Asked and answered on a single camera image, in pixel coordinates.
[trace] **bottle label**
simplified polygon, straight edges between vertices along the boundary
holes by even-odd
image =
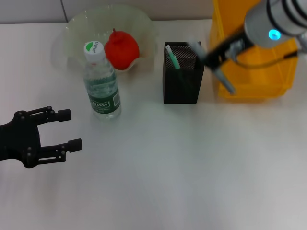
[[[118,107],[120,106],[120,97],[119,97],[118,88],[116,92],[109,97],[97,98],[91,95],[88,96],[90,98],[92,108],[100,114],[109,114],[117,110]]]

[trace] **bottle cap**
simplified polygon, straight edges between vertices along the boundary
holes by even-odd
[[[90,63],[101,61],[106,57],[104,46],[98,41],[86,43],[84,46],[84,54]]]

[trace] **apple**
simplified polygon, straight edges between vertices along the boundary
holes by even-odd
[[[105,53],[113,67],[119,70],[127,69],[140,57],[140,49],[135,39],[130,34],[115,29],[105,44]]]

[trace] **yellow crate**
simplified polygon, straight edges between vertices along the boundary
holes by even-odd
[[[246,13],[260,0],[213,0],[214,13],[210,34],[210,47],[224,41],[244,22]],[[272,49],[254,47],[240,55],[238,60],[249,65],[270,62],[297,50],[295,40]],[[233,99],[265,99],[283,95],[292,87],[298,59],[292,58],[265,69],[244,69],[232,61],[222,71],[233,83],[236,94],[231,95],[218,83],[218,95]]]

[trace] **plastic bottle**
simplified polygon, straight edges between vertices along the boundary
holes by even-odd
[[[84,46],[87,64],[84,83],[95,115],[100,120],[111,120],[121,113],[116,73],[107,60],[104,46],[97,41]]]

